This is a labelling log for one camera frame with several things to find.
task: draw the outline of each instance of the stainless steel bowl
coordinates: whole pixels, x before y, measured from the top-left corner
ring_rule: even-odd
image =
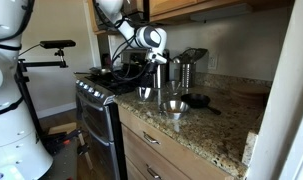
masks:
[[[190,109],[189,105],[185,102],[178,100],[171,100],[161,103],[160,110],[170,119],[178,120],[182,118]]]
[[[155,92],[150,87],[137,87],[136,92],[139,100],[143,102],[151,102],[154,99]]]
[[[180,89],[181,82],[180,81],[168,81],[166,83],[166,86],[169,90],[169,93],[176,95],[176,94],[178,94],[178,91]]]

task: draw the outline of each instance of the electrical outlet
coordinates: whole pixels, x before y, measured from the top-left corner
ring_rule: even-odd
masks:
[[[209,55],[208,69],[216,70],[218,67],[218,54]]]

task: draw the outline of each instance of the frying pan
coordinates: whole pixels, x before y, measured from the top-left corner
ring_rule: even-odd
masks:
[[[220,115],[221,111],[210,107],[208,104],[210,103],[211,99],[203,94],[184,94],[181,96],[181,101],[186,102],[189,104],[191,108],[208,108],[211,110],[213,113]]]

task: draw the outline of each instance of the oven handle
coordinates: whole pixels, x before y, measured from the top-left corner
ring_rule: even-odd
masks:
[[[110,144],[109,144],[109,142],[107,141],[106,138],[99,137],[98,135],[96,135],[96,134],[94,133],[94,131],[90,128],[90,126],[88,126],[88,124],[86,123],[86,118],[88,118],[88,117],[85,116],[84,114],[82,114],[82,116],[83,116],[83,122],[84,122],[86,128],[89,130],[89,133],[90,133],[92,136],[94,136],[94,138],[95,138],[96,140],[98,140],[100,143],[102,143],[104,146],[110,146]]]
[[[101,103],[92,103],[89,100],[87,100],[82,94],[80,94],[79,92],[77,92],[77,96],[80,98],[81,101],[83,101],[84,103],[88,104],[89,106],[99,110],[99,111],[103,111],[103,105]]]

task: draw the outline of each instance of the cabinet drawer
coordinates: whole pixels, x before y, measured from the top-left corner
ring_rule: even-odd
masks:
[[[124,152],[146,179],[189,179],[122,125]]]
[[[203,177],[206,177],[206,179],[231,178],[228,173],[199,157],[129,111],[119,107],[119,112],[120,120],[125,126],[191,179],[202,179]],[[151,143],[147,139],[154,139],[154,142]]]
[[[127,157],[125,157],[125,162],[127,165],[128,180],[145,180],[146,179]]]

